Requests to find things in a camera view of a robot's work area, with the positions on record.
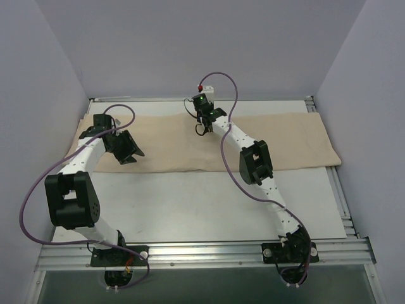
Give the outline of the beige cloth surgical kit roll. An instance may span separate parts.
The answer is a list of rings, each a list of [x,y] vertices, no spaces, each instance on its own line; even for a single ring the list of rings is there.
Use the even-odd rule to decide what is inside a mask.
[[[342,163],[317,113],[244,116],[235,117],[232,121],[248,136],[267,143],[276,171],[331,167]],[[239,152],[229,142],[222,144],[221,137],[216,134],[198,136],[195,125],[196,122],[185,113],[162,117],[139,116],[128,130],[145,155],[135,163],[120,165],[112,154],[106,153],[95,171],[223,172],[222,153],[225,153],[231,170],[238,171]]]

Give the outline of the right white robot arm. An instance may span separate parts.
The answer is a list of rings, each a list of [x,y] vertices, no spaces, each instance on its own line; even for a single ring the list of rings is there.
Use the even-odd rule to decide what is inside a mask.
[[[197,121],[204,126],[204,133],[213,132],[221,137],[220,151],[225,168],[237,187],[252,200],[263,203],[272,213],[277,235],[282,243],[281,254],[288,261],[296,261],[311,245],[311,238],[304,224],[288,210],[276,185],[268,145],[264,140],[249,137],[236,126],[221,108],[197,110]],[[257,189],[262,198],[248,193],[230,171],[224,143],[228,142],[239,152],[239,174],[248,185]]]

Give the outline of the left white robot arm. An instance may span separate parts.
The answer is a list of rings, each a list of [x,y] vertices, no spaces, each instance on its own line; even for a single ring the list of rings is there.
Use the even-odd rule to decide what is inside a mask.
[[[111,115],[93,116],[93,125],[79,136],[78,147],[68,164],[57,174],[48,175],[44,185],[51,222],[95,240],[112,265],[128,257],[125,239],[101,217],[101,206],[91,175],[101,157],[111,153],[120,165],[135,163],[134,155],[144,156],[128,130],[116,131]]]

